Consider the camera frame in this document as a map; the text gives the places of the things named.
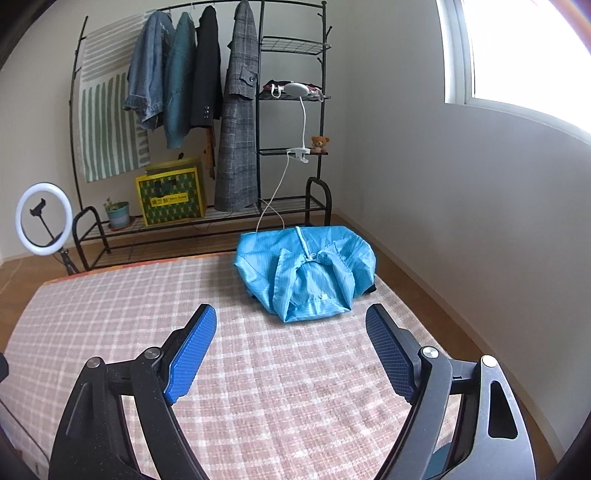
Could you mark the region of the blue satin garment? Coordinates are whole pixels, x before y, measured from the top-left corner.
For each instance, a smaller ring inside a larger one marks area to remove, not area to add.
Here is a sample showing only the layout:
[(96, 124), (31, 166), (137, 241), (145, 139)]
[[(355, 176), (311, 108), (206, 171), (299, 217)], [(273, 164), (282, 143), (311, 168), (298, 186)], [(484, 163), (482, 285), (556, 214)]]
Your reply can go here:
[(375, 286), (377, 257), (345, 226), (295, 226), (242, 234), (235, 268), (249, 296), (293, 323), (351, 311)]

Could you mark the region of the black metal clothes rack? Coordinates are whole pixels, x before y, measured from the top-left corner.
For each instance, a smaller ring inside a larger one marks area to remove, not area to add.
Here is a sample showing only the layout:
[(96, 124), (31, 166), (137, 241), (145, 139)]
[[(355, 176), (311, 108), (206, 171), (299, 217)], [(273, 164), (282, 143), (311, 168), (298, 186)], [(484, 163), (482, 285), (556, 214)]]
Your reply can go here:
[[(286, 86), (266, 91), (260, 89), (256, 96), (256, 136), (260, 135), (260, 103), (263, 101), (298, 102), (301, 105), (311, 102), (321, 106), (320, 128), (325, 128), (325, 101), (329, 95), (325, 94), (327, 87), (327, 52), (332, 48), (328, 43), (332, 27), (327, 22), (327, 3), (311, 3), (295, 1), (294, 5), (313, 8), (322, 20), (322, 40), (266, 35), (263, 33), (264, 17), (266, 17), (266, 1), (259, 3), (259, 54), (280, 53), (311, 56), (318, 60), (322, 70), (321, 93), (317, 96), (304, 94), (304, 84), (288, 82)], [(169, 242), (185, 242), (191, 239), (209, 236), (228, 236), (245, 233), (249, 230), (247, 222), (256, 220), (262, 222), (269, 215), (276, 215), (281, 221), (287, 216), (301, 215), (304, 226), (311, 225), (311, 214), (322, 212), (324, 224), (328, 226), (332, 221), (332, 191), (322, 179), (322, 158), (325, 152), (317, 147), (308, 148), (301, 144), (297, 147), (256, 147), (256, 158), (286, 158), (293, 164), (300, 162), (307, 164), (311, 157), (317, 160), (317, 173), (311, 176), (305, 184), (305, 193), (294, 196), (273, 196), (270, 199), (260, 198), (256, 205), (245, 210), (222, 214), (211, 205), (207, 206), (205, 214), (199, 218), (179, 220), (169, 224), (145, 226), (137, 216), (130, 218), (130, 223), (119, 229), (112, 230), (107, 223), (100, 219), (97, 209), (92, 205), (85, 205), (80, 191), (76, 192), (79, 212), (73, 217), (72, 238), (74, 245), (86, 272), (94, 269), (117, 267), (134, 263), (134, 254), (139, 248)]]

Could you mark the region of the pink plaid bed cover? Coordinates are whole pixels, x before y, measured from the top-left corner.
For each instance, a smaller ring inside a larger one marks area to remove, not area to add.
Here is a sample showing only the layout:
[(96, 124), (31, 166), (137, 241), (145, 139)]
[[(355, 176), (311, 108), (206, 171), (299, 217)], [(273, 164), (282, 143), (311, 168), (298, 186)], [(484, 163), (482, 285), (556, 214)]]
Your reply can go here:
[(40, 287), (9, 340), (1, 423), (40, 473), (84, 363), (133, 359), (202, 304), (216, 332), (174, 413), (212, 479), (372, 479), (409, 413), (370, 343), (380, 303), (423, 345), (434, 337), (384, 283), (352, 311), (284, 323), (245, 291), (231, 255), (109, 269)]

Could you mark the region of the small potted plant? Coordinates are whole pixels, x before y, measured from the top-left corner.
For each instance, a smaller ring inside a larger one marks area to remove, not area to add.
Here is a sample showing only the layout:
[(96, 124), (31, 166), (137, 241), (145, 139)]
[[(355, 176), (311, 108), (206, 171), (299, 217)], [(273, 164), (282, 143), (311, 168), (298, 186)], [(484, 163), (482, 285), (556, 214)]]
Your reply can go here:
[(111, 230), (120, 230), (130, 224), (129, 203), (126, 201), (112, 201), (106, 199), (104, 208)]

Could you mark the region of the yellow green crate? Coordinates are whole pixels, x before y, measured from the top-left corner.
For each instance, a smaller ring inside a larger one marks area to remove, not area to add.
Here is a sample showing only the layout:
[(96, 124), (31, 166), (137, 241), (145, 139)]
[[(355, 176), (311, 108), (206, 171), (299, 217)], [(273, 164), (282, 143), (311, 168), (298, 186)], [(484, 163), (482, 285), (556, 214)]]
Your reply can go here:
[(149, 166), (135, 178), (135, 187), (146, 227), (205, 217), (204, 173), (198, 157)]

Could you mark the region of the grey plaid long coat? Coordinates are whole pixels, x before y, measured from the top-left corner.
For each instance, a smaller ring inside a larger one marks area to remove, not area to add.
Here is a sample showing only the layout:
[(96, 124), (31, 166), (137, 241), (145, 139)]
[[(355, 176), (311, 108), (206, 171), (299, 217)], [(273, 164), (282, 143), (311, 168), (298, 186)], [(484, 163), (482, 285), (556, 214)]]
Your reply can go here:
[(259, 38), (248, 1), (239, 2), (235, 8), (228, 48), (214, 207), (235, 212), (257, 201), (254, 102), (259, 82)]

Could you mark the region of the green striped towel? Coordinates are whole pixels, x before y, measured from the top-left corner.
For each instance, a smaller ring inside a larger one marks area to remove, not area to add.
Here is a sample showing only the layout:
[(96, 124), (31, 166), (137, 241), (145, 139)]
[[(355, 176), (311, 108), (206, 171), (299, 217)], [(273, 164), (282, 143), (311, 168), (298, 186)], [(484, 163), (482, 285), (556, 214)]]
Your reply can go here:
[(124, 108), (127, 74), (148, 13), (128, 16), (86, 35), (78, 74), (78, 153), (88, 183), (150, 162), (147, 132)]

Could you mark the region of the small teddy bear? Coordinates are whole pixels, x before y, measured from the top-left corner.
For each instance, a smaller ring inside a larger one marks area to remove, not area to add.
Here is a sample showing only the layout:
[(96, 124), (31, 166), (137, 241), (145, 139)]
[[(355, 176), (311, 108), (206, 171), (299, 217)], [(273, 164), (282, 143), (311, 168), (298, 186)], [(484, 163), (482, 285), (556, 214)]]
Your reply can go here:
[(325, 136), (312, 136), (311, 137), (311, 153), (314, 154), (325, 154), (328, 152), (327, 147), (329, 144), (329, 137)]

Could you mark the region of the black hanging jacket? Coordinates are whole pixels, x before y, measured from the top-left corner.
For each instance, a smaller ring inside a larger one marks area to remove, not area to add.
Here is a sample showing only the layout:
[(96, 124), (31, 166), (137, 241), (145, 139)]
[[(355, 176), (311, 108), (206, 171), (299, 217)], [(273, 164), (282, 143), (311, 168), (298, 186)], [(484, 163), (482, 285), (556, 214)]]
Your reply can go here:
[(221, 119), (222, 105), (217, 15), (212, 6), (207, 6), (197, 27), (190, 125), (211, 128), (215, 120)]

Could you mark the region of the blue denim jacket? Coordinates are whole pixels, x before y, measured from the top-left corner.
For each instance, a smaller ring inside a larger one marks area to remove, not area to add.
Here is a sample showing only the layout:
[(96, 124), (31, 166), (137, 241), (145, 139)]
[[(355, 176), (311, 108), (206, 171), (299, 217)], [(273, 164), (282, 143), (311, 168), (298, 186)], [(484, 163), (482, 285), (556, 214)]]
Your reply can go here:
[(170, 16), (156, 10), (146, 19), (134, 45), (124, 109), (136, 114), (143, 130), (153, 131), (162, 124), (164, 69), (174, 33)]

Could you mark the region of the white clip lamp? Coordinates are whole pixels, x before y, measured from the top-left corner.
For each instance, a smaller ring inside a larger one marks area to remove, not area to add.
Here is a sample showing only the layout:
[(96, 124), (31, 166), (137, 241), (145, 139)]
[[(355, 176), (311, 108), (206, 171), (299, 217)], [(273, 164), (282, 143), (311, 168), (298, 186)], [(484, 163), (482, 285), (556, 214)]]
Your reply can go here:
[(283, 90), (281, 90), (280, 93), (287, 94), (287, 96), (297, 100), (297, 104), (300, 105), (301, 123), (300, 127), (298, 128), (296, 127), (296, 122), (294, 120), (291, 120), (287, 123), (287, 125), (290, 126), (291, 132), (290, 134), (284, 134), (284, 137), (288, 139), (286, 152), (284, 153), (286, 156), (286, 162), (284, 163), (283, 171), (281, 171), (280, 180), (277, 181), (276, 187), (274, 187), (273, 190), (273, 194), (270, 196), (270, 200), (262, 201), (263, 210), (262, 213), (259, 214), (259, 219), (256, 221), (256, 232), (259, 232), (260, 225), (269, 211), (280, 219), (281, 227), (286, 227), (286, 222), (284, 222), (283, 216), (281, 216), (279, 211), (274, 209), (273, 201), (276, 199), (276, 195), (279, 193), (281, 185), (283, 185), (288, 168), (290, 168), (290, 163), (295, 161), (300, 162), (301, 164), (307, 164), (308, 154), (311, 153), (310, 148), (305, 145), (305, 133), (307, 133), (308, 114), (307, 109), (304, 106), (304, 98), (308, 97), (308, 95), (311, 93), (310, 88), (304, 83), (291, 81), (283, 86)]

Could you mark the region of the teal hanging shirt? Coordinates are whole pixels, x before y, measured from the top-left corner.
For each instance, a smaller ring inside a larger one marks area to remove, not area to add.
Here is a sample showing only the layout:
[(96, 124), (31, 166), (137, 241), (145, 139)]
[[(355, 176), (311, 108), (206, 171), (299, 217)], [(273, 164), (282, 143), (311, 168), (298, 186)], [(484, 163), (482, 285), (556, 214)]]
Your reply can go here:
[(183, 12), (176, 25), (164, 75), (163, 127), (168, 149), (180, 148), (190, 130), (194, 56), (194, 23)]

